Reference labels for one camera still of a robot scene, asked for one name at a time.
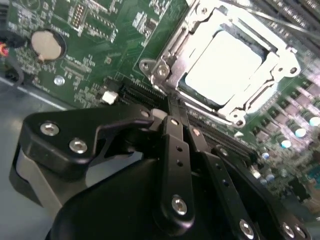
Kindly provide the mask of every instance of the cable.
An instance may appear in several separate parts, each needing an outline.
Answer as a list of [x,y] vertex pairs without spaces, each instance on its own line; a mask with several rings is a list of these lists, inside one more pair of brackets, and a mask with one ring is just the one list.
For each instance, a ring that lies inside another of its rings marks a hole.
[[313,38],[313,39],[315,39],[315,40],[317,40],[317,41],[320,41],[320,34],[317,33],[317,32],[312,32],[312,31],[306,30],[306,29],[304,29],[304,28],[302,28],[302,27],[299,27],[299,26],[297,26],[297,25],[291,24],[291,23],[289,23],[289,22],[287,22],[287,21],[283,21],[283,20],[277,19],[277,18],[275,18],[275,17],[273,17],[273,16],[270,16],[270,15],[268,15],[268,14],[265,14],[265,13],[263,13],[263,12],[256,11],[256,10],[250,8],[250,7],[241,5],[241,4],[237,3],[237,2],[233,2],[232,0],[220,0],[220,1],[221,1],[221,2],[224,2],[224,3],[226,3],[226,4],[233,5],[233,6],[235,6],[235,7],[244,9],[244,10],[246,10],[248,13],[251,13],[252,15],[256,15],[256,16],[258,16],[258,17],[261,17],[261,18],[267,19],[267,20],[269,20],[269,21],[275,22],[275,23],[277,23],[277,24],[283,25],[283,26],[285,26],[285,27],[287,27],[287,28],[291,28],[291,29],[293,29],[293,30],[295,30],[295,31],[301,32],[301,33],[309,36],[310,38]]
[[0,95],[2,95],[10,92],[12,89],[19,87],[25,80],[25,74],[24,74],[24,71],[21,69],[17,60],[9,55],[9,52],[5,43],[0,43],[0,56],[5,57],[8,63],[14,68],[14,70],[18,74],[18,80],[11,86],[11,89],[0,92]]

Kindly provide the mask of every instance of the motherboard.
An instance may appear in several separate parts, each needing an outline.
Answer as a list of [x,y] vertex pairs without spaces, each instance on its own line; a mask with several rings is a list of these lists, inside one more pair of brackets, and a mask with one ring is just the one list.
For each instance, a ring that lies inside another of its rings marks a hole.
[[320,214],[319,0],[12,0],[7,29],[25,84],[75,108],[175,94],[209,144]]

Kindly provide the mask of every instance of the red wire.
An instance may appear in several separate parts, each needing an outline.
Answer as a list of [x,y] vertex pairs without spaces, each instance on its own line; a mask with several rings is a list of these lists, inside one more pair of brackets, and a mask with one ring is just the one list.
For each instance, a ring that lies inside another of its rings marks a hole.
[[7,57],[9,55],[7,45],[3,42],[0,42],[0,55],[4,57]]

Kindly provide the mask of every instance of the screw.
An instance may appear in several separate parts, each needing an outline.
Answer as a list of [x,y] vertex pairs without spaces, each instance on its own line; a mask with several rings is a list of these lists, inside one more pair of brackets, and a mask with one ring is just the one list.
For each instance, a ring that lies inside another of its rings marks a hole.
[[240,229],[248,239],[254,239],[255,233],[252,227],[243,219],[239,222]]
[[193,130],[193,133],[196,135],[196,136],[199,136],[200,135],[200,132],[198,129],[194,128]]
[[143,68],[144,70],[149,70],[149,64],[146,63],[146,62],[142,63],[142,68]]
[[40,126],[40,130],[44,135],[47,135],[47,136],[55,136],[60,132],[59,127],[50,122],[46,122],[42,124]]
[[179,215],[185,215],[188,211],[187,204],[179,196],[173,196],[171,205],[175,212]]
[[295,225],[294,228],[301,237],[303,237],[304,239],[307,237],[305,232],[302,231],[302,229],[298,225]]
[[142,116],[148,118],[150,116],[149,113],[147,113],[146,111],[141,111]]
[[208,9],[207,9],[206,7],[204,7],[204,8],[201,9],[201,13],[202,13],[203,15],[206,15],[207,12],[208,12]]
[[171,119],[171,122],[174,124],[174,125],[176,125],[176,126],[178,126],[179,125],[179,122],[177,121],[177,120],[175,120],[175,119]]
[[63,76],[57,75],[55,76],[53,82],[57,86],[62,86],[63,84],[65,84],[66,80],[64,79]]
[[228,156],[228,152],[224,148],[221,147],[219,150],[223,155]]
[[160,77],[166,78],[170,73],[170,68],[167,65],[160,65],[156,72]]
[[294,231],[292,231],[291,227],[289,227],[288,224],[286,224],[285,222],[282,223],[282,229],[290,238],[293,239],[295,237]]
[[83,154],[88,150],[87,144],[78,138],[69,143],[69,148],[77,154]]
[[296,67],[291,68],[290,73],[295,74],[298,69]]

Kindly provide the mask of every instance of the cpu socket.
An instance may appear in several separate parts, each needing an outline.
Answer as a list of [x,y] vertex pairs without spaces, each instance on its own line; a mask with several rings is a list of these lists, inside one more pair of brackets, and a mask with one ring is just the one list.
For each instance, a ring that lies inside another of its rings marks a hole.
[[283,78],[301,72],[297,51],[236,6],[196,0],[158,59],[140,70],[164,94],[220,123],[241,128]]

